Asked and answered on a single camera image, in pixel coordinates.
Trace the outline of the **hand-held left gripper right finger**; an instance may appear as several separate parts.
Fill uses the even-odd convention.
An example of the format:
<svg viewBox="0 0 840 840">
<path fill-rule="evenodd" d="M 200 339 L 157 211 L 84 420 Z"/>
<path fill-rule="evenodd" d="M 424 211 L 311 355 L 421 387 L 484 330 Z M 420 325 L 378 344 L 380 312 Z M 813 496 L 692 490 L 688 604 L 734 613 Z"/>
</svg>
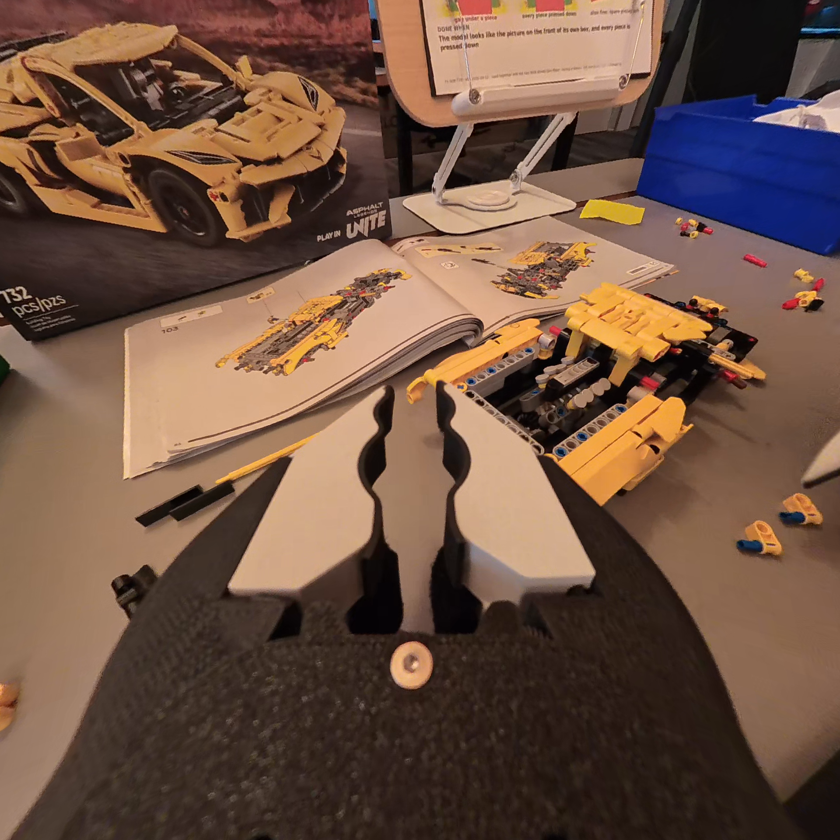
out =
<svg viewBox="0 0 840 840">
<path fill-rule="evenodd" d="M 587 590 L 595 568 L 550 483 L 545 457 L 442 382 L 436 385 L 446 500 L 447 583 L 482 606 Z"/>
</svg>

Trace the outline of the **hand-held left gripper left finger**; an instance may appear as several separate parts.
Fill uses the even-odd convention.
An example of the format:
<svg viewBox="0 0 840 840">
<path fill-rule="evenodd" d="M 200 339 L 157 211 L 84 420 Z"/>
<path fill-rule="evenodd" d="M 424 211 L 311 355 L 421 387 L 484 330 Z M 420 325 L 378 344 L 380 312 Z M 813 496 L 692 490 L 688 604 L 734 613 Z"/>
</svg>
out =
<svg viewBox="0 0 840 840">
<path fill-rule="evenodd" d="M 300 604 L 354 604 L 373 596 L 385 569 L 385 438 L 395 401 L 379 387 L 291 458 L 228 589 Z"/>
</svg>

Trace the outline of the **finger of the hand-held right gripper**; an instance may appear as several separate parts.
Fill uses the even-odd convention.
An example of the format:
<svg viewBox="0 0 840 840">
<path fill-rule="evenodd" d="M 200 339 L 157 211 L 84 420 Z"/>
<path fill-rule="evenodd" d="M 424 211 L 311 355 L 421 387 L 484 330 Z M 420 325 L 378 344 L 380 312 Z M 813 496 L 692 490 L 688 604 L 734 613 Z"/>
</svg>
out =
<svg viewBox="0 0 840 840">
<path fill-rule="evenodd" d="M 804 488 L 817 487 L 839 477 L 840 434 L 832 436 L 816 454 L 801 478 Z"/>
</svg>

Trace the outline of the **yellow toy brick car model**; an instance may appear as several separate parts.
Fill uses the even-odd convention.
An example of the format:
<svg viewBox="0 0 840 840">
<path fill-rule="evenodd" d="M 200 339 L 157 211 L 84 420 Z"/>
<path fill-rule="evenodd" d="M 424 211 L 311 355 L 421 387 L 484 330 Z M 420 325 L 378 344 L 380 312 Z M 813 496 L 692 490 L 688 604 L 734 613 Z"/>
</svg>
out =
<svg viewBox="0 0 840 840">
<path fill-rule="evenodd" d="M 661 465 L 711 382 L 765 381 L 749 359 L 757 339 L 726 310 L 603 283 L 569 307 L 564 329 L 542 330 L 535 318 L 502 327 L 427 370 L 406 398 L 452 385 L 604 505 Z"/>
</svg>

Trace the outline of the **yellow thin toy rod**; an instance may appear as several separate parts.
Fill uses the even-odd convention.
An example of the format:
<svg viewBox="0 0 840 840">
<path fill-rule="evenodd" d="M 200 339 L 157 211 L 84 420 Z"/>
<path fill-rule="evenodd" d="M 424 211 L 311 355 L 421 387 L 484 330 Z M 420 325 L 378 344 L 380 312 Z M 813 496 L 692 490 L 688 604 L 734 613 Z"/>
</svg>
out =
<svg viewBox="0 0 840 840">
<path fill-rule="evenodd" d="M 309 437 L 305 437 L 302 440 L 297 441 L 295 444 L 291 444 L 287 447 L 284 447 L 280 450 L 277 450 L 276 452 L 274 452 L 274 453 L 272 453 L 268 456 L 265 456 L 264 458 L 259 458 L 258 460 L 254 461 L 254 462 L 252 462 L 248 465 L 245 465 L 245 466 L 240 467 L 236 470 L 233 470 L 233 471 L 227 473 L 225 476 L 222 476 L 222 477 L 216 479 L 215 485 L 220 486 L 220 485 L 222 485 L 224 483 L 227 483 L 227 482 L 236 482 L 237 480 L 240 480 L 240 479 L 242 479 L 242 478 L 244 478 L 244 477 L 260 470 L 260 469 L 263 469 L 265 467 L 268 467 L 268 466 L 276 463 L 280 459 L 292 456 L 296 452 L 298 452 L 298 450 L 300 448 L 302 448 L 306 444 L 310 443 L 317 436 L 318 436 L 318 434 L 313 434 Z"/>
</svg>

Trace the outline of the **black toy brick panel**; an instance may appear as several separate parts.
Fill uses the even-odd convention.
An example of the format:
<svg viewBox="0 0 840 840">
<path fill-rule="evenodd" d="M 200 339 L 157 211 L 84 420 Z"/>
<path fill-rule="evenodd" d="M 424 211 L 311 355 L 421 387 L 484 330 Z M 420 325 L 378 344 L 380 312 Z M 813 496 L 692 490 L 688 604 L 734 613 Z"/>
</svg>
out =
<svg viewBox="0 0 840 840">
<path fill-rule="evenodd" d="M 204 489 L 202 486 L 193 486 L 163 501 L 159 505 L 142 512 L 135 518 L 135 521 L 144 528 L 148 528 L 166 518 L 180 522 L 199 511 L 209 508 L 226 496 L 233 494 L 234 490 L 234 482 L 230 479 L 224 480 L 207 489 Z"/>
</svg>

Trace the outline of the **open instruction booklet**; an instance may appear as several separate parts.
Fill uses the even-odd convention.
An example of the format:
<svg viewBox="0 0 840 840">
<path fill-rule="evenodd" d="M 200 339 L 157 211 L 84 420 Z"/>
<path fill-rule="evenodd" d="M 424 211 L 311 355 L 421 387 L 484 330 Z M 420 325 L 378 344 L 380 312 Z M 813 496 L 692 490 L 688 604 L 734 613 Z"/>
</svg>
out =
<svg viewBox="0 0 840 840">
<path fill-rule="evenodd" d="M 468 236 L 365 239 L 245 297 L 125 333 L 134 478 L 379 385 L 457 340 L 563 313 L 672 264 L 545 217 Z"/>
</svg>

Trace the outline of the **black toy brick connector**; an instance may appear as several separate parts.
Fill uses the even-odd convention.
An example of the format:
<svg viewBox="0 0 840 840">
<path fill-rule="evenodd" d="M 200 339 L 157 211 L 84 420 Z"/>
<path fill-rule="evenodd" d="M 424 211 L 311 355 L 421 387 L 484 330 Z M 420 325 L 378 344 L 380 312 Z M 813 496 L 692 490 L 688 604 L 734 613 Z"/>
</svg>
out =
<svg viewBox="0 0 840 840">
<path fill-rule="evenodd" d="M 158 574 L 146 563 L 133 574 L 121 574 L 111 581 L 115 601 L 129 620 L 157 580 Z"/>
</svg>

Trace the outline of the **blue storage bin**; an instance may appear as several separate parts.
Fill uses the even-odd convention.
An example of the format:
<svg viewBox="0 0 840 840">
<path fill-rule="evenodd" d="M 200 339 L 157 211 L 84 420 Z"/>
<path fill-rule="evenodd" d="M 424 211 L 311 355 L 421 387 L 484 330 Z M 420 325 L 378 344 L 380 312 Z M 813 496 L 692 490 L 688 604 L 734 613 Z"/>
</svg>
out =
<svg viewBox="0 0 840 840">
<path fill-rule="evenodd" d="M 838 253 L 838 132 L 763 121 L 811 105 L 745 96 L 658 108 L 637 193 L 818 255 Z"/>
</svg>

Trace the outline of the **yellow paper piece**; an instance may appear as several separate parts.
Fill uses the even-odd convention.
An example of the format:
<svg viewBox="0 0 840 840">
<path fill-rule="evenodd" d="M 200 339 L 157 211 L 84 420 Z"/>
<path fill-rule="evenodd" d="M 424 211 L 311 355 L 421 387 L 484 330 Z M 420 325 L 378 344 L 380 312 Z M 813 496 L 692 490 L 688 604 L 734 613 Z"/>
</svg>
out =
<svg viewBox="0 0 840 840">
<path fill-rule="evenodd" d="M 601 219 L 623 226 L 642 223 L 645 208 L 606 199 L 591 199 L 581 209 L 581 219 Z"/>
</svg>

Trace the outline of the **white crumpled paper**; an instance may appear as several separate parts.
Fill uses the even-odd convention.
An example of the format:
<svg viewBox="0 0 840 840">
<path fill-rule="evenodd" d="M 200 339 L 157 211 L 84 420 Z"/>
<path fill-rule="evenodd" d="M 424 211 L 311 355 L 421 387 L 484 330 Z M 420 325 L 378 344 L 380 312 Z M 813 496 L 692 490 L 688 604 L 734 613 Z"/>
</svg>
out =
<svg viewBox="0 0 840 840">
<path fill-rule="evenodd" d="M 839 134 L 839 90 L 834 90 L 810 104 L 764 114 L 753 121 L 789 128 Z"/>
</svg>

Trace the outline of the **toy car set box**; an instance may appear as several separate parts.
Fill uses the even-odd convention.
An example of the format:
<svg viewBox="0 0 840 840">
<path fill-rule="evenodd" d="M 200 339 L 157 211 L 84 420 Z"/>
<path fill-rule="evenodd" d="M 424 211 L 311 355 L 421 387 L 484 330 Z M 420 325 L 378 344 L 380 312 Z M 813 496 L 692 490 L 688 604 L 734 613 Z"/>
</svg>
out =
<svg viewBox="0 0 840 840">
<path fill-rule="evenodd" d="M 2 1 L 1 40 L 24 339 L 391 236 L 364 2 Z"/>
</svg>

